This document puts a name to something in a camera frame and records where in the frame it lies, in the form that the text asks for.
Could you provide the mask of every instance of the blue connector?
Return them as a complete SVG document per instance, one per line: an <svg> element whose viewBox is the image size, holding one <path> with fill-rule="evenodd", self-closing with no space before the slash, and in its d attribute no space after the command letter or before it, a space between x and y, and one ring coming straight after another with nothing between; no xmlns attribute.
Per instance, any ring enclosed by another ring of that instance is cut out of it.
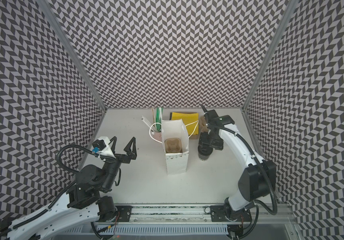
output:
<svg viewBox="0 0 344 240"><path fill-rule="evenodd" d="M98 148L98 147L95 147L95 148L92 150L92 152L97 153L98 150L99 150L99 148Z"/></svg>

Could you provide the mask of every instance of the brown cup carrier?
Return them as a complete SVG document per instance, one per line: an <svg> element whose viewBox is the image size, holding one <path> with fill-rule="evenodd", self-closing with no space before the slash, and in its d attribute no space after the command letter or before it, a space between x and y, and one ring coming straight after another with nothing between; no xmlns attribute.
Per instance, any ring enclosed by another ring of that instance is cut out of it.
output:
<svg viewBox="0 0 344 240"><path fill-rule="evenodd" d="M165 140L165 152L166 153L182 153L183 147L181 140L178 137L168 138Z"/></svg>

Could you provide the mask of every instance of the table surface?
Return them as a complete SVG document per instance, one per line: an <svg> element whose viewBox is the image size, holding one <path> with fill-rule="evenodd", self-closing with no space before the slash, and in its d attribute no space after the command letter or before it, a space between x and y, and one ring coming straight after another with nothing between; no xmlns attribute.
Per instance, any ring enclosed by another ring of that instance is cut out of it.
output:
<svg viewBox="0 0 344 240"><path fill-rule="evenodd" d="M201 109L164 109L163 119L169 119L173 111L198 112ZM240 133L253 147L240 109L216 109L219 116L230 115ZM149 128L141 117L152 121L150 109L109 109L103 119L97 137L117 137L116 153L125 153L124 147L136 137L137 159L121 164L121 181L107 194L118 204L215 204L223 203L237 190L242 174L241 165L227 144L222 151L214 150L207 161L198 158L198 139L189 140L187 171L167 175L163 147L149 137ZM89 155L84 166L103 166L103 161ZM270 197L260 198L271 203Z"/></svg>

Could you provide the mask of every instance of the white bag handle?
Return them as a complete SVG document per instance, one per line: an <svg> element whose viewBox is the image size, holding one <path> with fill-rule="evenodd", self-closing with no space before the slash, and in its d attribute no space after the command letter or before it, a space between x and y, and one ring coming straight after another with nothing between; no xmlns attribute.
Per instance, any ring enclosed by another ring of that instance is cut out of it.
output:
<svg viewBox="0 0 344 240"><path fill-rule="evenodd" d="M187 127L188 125L191 125L191 124L194 124L194 123L196 123L195 129L193 130L193 132L191 133L191 135L189 135L188 138L190 138L190 137L193 135L193 133L195 132L195 130L196 130L197 126L198 126L198 120L195 121L195 122L191 122L191 123L189 123L189 124L187 124L187 125L185 126L185 127ZM149 127L149 136L150 136L150 138L152 138L152 139L155 140L156 142L160 142L159 140L154 139L154 138L152 137L152 135L150 134L150 130L151 130L152 126L155 125L155 124L160 124L160 125L161 125L160 122L155 122L154 124L152 124L152 125Z"/></svg>

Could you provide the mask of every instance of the chevron patterned wallpaper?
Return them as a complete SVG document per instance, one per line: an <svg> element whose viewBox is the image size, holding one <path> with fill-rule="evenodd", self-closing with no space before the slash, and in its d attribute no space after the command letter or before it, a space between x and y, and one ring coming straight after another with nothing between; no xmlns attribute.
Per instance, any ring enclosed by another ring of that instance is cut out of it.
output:
<svg viewBox="0 0 344 240"><path fill-rule="evenodd" d="M344 0L301 0L248 114L307 239L344 239Z"/></svg>
<svg viewBox="0 0 344 240"><path fill-rule="evenodd" d="M288 0L49 0L109 108L241 107Z"/></svg>
<svg viewBox="0 0 344 240"><path fill-rule="evenodd" d="M0 1L0 220L29 214L70 182L55 152L87 145L102 113L36 3Z"/></svg>

